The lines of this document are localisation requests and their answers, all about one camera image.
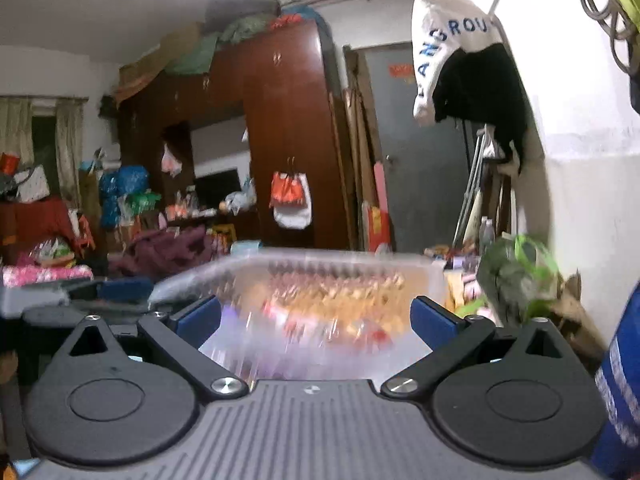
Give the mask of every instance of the gray door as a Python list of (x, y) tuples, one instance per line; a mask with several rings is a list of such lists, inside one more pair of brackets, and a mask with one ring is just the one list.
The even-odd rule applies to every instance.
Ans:
[(451, 244), (468, 181), (471, 126), (465, 143), (461, 122), (428, 127), (414, 120), (415, 78), (410, 43), (364, 49), (378, 120), (389, 215), (396, 251), (421, 253)]

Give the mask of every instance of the brown wooden wardrobe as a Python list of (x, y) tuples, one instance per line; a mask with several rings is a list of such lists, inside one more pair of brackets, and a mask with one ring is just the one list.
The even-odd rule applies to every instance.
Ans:
[[(175, 191), (194, 181), (191, 130), (244, 113), (263, 243), (349, 249), (340, 170), (350, 164), (350, 154), (337, 149), (346, 133), (336, 132), (330, 105), (330, 86), (334, 96), (339, 91), (328, 83), (337, 81), (333, 52), (316, 23), (303, 22), (217, 52), (206, 75), (162, 72), (120, 107), (122, 163), (145, 166), (152, 189), (171, 204)], [(183, 163), (175, 179), (161, 172), (165, 142)], [(273, 173), (291, 168), (306, 173), (312, 198), (312, 224), (302, 231), (279, 227), (269, 208)]]

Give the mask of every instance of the reflective stripe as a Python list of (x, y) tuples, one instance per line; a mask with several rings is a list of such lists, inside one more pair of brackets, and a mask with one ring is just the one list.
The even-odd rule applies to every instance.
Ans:
[(611, 361), (613, 378), (616, 380), (616, 384), (620, 388), (620, 392), (626, 400), (626, 405), (629, 407), (631, 416), (634, 418), (636, 424), (640, 424), (640, 405), (638, 405), (638, 399), (636, 399), (636, 396), (629, 386), (629, 383), (626, 382), (626, 376), (625, 371), (622, 367), (622, 359), (620, 358), (620, 347), (618, 346), (617, 337), (611, 343), (611, 348), (609, 349), (609, 359)]
[(600, 391), (602, 400), (604, 400), (604, 404), (607, 409), (607, 415), (609, 415), (609, 422), (616, 430), (616, 433), (620, 437), (622, 443), (631, 448), (638, 447), (638, 437), (626, 424), (618, 420), (618, 410), (616, 409), (616, 403), (613, 400), (613, 395), (611, 394), (611, 390), (609, 389), (607, 380), (604, 378), (602, 368), (600, 368), (596, 373), (596, 386)]

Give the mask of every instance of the black and white sweatshirt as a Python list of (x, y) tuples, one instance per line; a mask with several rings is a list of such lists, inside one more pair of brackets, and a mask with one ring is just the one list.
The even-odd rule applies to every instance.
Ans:
[(470, 0), (416, 0), (412, 38), (417, 121), (428, 126), (450, 116), (492, 124), (507, 158), (513, 146), (522, 160), (520, 77), (489, 16)]

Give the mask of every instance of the red bag on wardrobe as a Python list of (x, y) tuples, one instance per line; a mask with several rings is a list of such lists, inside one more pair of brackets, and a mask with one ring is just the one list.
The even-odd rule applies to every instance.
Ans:
[(295, 174), (277, 171), (273, 174), (269, 207), (280, 205), (306, 207), (305, 190)]

